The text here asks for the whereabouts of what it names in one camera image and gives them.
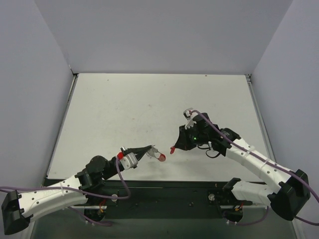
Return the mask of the metal key holder red handle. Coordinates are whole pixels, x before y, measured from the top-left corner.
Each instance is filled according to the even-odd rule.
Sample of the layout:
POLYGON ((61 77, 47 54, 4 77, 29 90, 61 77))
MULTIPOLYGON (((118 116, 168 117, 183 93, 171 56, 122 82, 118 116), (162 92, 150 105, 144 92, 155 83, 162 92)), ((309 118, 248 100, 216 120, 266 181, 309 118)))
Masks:
POLYGON ((157 159, 158 161, 160 162, 164 162, 166 161, 166 156, 159 152, 159 150, 157 148, 155 148, 154 146, 152 146, 147 152, 146 152, 146 155, 149 157, 149 158, 155 158, 157 159))

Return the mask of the small key red cap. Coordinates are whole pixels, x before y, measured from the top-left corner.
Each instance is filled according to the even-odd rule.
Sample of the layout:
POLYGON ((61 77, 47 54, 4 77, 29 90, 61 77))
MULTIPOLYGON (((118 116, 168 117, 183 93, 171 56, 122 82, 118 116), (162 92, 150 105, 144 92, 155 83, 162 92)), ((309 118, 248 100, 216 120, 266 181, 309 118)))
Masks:
POLYGON ((174 152, 175 152, 175 147, 172 146, 172 147, 170 148, 170 154, 174 154, 174 152))

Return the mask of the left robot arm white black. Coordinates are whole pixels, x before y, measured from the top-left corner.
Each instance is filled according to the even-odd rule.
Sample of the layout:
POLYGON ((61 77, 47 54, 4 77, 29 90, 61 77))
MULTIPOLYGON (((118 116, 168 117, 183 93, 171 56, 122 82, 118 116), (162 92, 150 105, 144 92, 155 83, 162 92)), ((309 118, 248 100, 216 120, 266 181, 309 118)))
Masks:
POLYGON ((87 202, 96 205, 103 199, 125 200, 131 193, 125 187, 127 195, 103 195, 100 189, 107 179, 120 175, 122 171, 136 168, 138 162, 147 155, 156 157, 159 151, 153 146, 139 148, 121 148, 111 160, 97 155, 77 174, 58 183, 40 188, 15 188, 2 186, 6 194, 1 205, 3 230, 12 235, 26 229, 29 224, 50 213, 87 202))

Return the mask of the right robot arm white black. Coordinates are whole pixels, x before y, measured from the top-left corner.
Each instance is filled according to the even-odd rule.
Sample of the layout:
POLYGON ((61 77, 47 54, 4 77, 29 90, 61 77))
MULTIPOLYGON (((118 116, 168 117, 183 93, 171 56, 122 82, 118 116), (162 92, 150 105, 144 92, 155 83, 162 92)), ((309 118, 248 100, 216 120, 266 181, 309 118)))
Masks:
POLYGON ((233 178, 225 186, 237 201, 250 201, 269 206, 281 218, 292 221, 310 199, 308 176, 302 170, 292 171, 258 152, 239 134, 229 128, 219 129, 208 114, 192 108, 183 113, 187 120, 179 127, 179 136, 171 148, 189 151, 199 148, 215 151, 236 161, 261 179, 265 185, 233 178))

